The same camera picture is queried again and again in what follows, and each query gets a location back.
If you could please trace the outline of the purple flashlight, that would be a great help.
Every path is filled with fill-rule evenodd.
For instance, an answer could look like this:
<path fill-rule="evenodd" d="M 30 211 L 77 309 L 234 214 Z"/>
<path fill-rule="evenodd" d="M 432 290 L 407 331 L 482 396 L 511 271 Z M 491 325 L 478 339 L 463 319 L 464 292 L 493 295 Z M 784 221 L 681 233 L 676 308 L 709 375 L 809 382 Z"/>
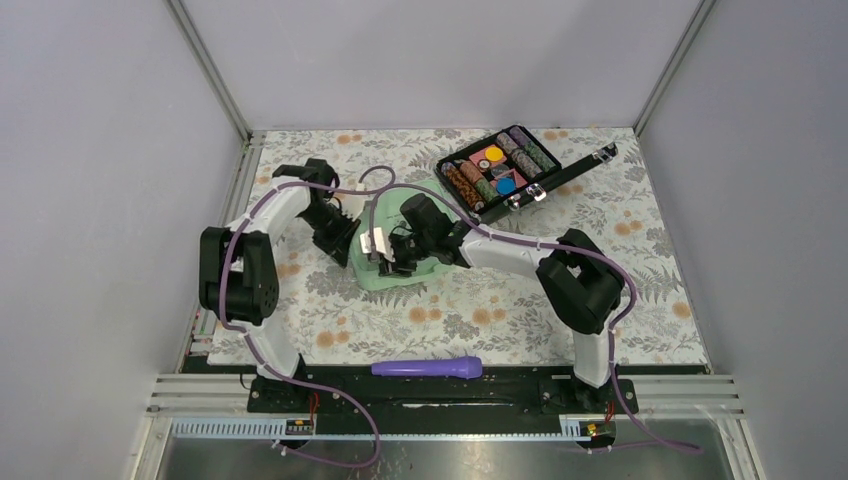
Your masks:
<path fill-rule="evenodd" d="M 451 377 L 463 380 L 483 375 L 482 360 L 476 356 L 450 359 L 396 360 L 374 363 L 372 375 L 383 377 Z"/>

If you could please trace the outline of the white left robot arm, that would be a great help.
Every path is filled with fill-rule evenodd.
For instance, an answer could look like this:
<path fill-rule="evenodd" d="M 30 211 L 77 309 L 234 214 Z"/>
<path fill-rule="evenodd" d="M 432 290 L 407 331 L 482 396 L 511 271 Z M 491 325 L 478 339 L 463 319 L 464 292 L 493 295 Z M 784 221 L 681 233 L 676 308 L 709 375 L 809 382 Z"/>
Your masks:
<path fill-rule="evenodd" d="M 280 299 L 274 248 L 286 227 L 300 219 L 313 244 L 345 267 L 360 222 L 332 199 L 339 177 L 324 160 L 282 165 L 271 186 L 248 210 L 224 227 L 200 237 L 199 303 L 224 330 L 236 333 L 252 354 L 259 375 L 275 380 L 272 398 L 288 411 L 309 401 L 310 385 L 299 377 L 302 355 L 284 330 L 269 324 Z"/>

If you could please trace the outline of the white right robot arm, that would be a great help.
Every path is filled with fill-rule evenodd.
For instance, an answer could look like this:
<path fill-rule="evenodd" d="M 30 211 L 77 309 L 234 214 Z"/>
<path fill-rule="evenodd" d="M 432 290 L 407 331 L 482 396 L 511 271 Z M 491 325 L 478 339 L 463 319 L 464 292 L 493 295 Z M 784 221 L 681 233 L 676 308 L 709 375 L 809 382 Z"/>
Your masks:
<path fill-rule="evenodd" d="M 623 271 L 582 231 L 534 238 L 493 229 L 472 219 L 451 219 L 424 193 L 399 208 L 399 231 L 371 231 L 364 246 L 380 258 L 384 276 L 410 276 L 435 259 L 465 269 L 488 268 L 535 279 L 561 323 L 572 332 L 575 402 L 597 412 L 613 398 L 609 358 L 610 316 L 621 304 Z"/>

